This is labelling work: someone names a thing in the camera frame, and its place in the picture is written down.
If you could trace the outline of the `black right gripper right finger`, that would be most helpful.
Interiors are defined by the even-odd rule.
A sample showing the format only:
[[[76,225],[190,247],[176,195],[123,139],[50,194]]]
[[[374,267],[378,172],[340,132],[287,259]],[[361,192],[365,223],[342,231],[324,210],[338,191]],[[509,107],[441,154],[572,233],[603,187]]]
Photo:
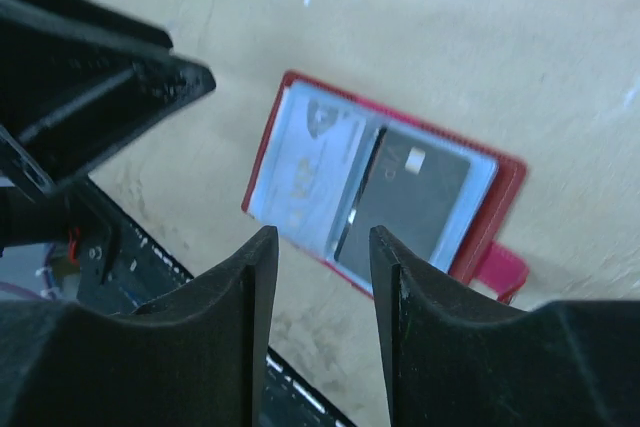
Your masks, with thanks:
[[[384,227],[369,251],[393,425],[638,424],[637,302],[522,311],[430,266]]]

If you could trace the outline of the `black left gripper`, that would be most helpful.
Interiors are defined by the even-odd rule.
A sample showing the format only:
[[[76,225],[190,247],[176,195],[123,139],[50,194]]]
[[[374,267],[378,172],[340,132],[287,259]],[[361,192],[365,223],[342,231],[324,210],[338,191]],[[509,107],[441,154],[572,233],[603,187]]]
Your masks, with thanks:
[[[88,173],[213,92],[168,33],[89,0],[1,0],[1,247],[65,241],[105,282],[120,208]]]

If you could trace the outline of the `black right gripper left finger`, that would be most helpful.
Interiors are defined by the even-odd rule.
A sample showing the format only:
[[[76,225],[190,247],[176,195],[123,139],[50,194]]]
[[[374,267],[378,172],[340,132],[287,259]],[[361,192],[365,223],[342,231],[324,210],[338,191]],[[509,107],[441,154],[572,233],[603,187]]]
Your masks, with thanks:
[[[278,271],[260,229],[225,261],[130,314],[1,305],[5,426],[254,426]]]

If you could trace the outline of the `black VIP card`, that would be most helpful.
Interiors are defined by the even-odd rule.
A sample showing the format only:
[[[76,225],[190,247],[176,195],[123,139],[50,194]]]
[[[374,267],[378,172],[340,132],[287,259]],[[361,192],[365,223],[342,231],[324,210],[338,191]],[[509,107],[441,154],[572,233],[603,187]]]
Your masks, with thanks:
[[[429,259],[469,173],[470,161],[433,142],[387,128],[337,250],[353,270],[368,264],[368,235],[382,225],[415,254]]]

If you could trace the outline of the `red leather card holder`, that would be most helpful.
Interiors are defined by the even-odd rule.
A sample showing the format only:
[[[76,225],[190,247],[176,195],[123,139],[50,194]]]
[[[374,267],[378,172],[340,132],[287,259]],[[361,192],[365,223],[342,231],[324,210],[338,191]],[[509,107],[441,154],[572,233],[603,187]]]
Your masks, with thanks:
[[[529,271],[495,238],[526,174],[514,155],[290,70],[242,208],[365,293],[369,232],[382,225],[506,303]]]

